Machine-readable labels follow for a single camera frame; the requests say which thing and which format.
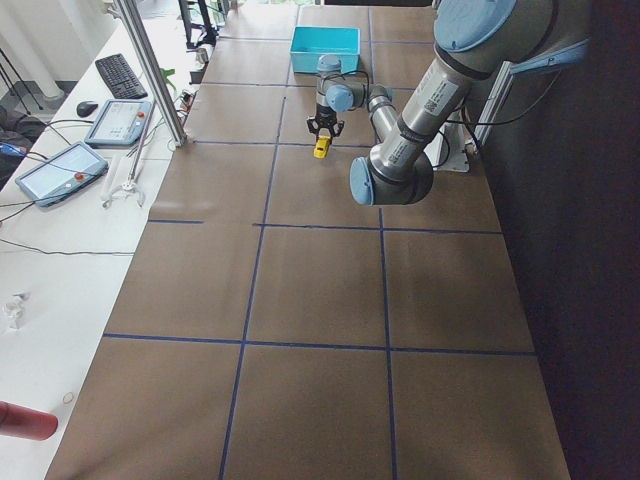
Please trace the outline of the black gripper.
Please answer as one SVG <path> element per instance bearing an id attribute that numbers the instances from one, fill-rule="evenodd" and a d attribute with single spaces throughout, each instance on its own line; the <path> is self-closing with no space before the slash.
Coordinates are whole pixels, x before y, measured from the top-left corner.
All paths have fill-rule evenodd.
<path id="1" fill-rule="evenodd" d="M 316 138 L 321 136 L 322 130 L 326 130 L 330 138 L 336 138 L 341 135 L 345 122 L 337 118 L 337 113 L 330 106 L 317 105 L 315 114 L 306 119 L 306 124 Z"/>

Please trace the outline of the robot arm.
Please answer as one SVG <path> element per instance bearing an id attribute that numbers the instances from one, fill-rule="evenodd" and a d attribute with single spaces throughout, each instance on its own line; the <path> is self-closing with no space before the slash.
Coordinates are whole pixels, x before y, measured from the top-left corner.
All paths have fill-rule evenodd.
<path id="1" fill-rule="evenodd" d="M 468 94 L 503 62 L 534 72 L 557 71 L 586 54 L 588 1 L 442 1 L 434 22 L 435 58 L 402 111 L 386 87 L 349 81 L 340 59 L 317 62 L 316 112 L 307 120 L 313 135 L 338 137 L 340 112 L 365 107 L 380 140 L 350 167 L 350 189 L 360 205 L 408 205 L 433 185 L 425 149 Z"/>

